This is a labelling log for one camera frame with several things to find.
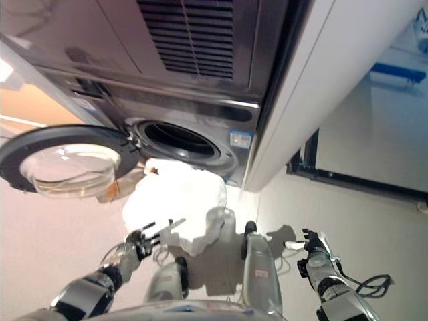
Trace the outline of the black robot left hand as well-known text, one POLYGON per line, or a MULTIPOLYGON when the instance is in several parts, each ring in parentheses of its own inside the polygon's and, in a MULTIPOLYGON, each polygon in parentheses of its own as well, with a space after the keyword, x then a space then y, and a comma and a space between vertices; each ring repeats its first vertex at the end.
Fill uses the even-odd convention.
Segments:
POLYGON ((178 221, 173 221, 169 219, 169 223, 166 227, 155 231, 152 235, 147 236, 146 231, 151 229, 156 225, 155 222, 149 223, 140 229, 136 229, 132 231, 126 238, 126 243, 131 243, 136 248, 136 256, 141 262, 147 257, 151 256, 153 253, 153 249, 164 243, 163 239, 167 237, 167 233, 170 233, 174 228, 183 224, 185 219, 179 219, 178 221))

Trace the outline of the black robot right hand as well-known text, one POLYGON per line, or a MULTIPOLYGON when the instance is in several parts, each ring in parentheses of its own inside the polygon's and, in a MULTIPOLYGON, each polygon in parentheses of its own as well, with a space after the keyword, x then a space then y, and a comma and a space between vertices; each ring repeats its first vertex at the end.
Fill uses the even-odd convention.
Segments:
POLYGON ((322 232, 315 232, 307 228, 302 229, 304 240, 285 241, 284 247, 294 251, 305 250, 308 253, 320 251, 331 257, 331 250, 326 241, 325 235, 322 232))

